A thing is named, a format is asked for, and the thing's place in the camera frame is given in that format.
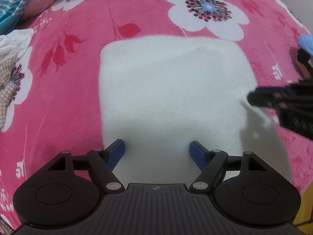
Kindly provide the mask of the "person's right hand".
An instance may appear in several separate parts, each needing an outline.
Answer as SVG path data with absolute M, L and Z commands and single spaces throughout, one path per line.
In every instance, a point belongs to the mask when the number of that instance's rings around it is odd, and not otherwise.
M 296 67 L 303 78 L 312 78 L 312 56 L 302 48 L 297 51 Z

